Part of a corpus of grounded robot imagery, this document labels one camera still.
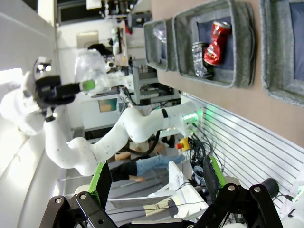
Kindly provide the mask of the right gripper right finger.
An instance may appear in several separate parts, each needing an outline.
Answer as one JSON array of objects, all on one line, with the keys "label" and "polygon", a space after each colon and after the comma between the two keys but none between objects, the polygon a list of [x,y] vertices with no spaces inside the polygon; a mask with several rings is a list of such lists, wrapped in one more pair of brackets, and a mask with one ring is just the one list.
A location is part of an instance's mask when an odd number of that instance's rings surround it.
[{"label": "right gripper right finger", "polygon": [[203,160],[203,178],[212,203],[202,214],[196,228],[222,228],[231,214],[241,215],[246,228],[281,228],[273,198],[279,193],[275,179],[267,178],[249,189],[226,181],[213,156]]}]

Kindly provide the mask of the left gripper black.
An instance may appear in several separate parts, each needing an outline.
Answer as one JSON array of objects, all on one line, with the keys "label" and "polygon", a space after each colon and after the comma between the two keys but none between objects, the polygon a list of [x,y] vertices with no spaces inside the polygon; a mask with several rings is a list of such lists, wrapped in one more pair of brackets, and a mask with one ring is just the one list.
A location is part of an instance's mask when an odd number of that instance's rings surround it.
[{"label": "left gripper black", "polygon": [[60,106],[74,102],[76,94],[95,89],[94,80],[61,84],[60,76],[45,76],[35,81],[39,106]]}]

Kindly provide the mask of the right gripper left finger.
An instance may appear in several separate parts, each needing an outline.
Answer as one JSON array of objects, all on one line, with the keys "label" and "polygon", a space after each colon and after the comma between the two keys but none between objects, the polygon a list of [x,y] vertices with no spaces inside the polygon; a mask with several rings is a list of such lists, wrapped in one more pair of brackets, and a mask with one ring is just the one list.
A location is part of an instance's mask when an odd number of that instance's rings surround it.
[{"label": "right gripper left finger", "polygon": [[117,225],[105,211],[112,177],[107,162],[97,166],[88,190],[52,197],[46,207],[47,228],[115,228]]}]

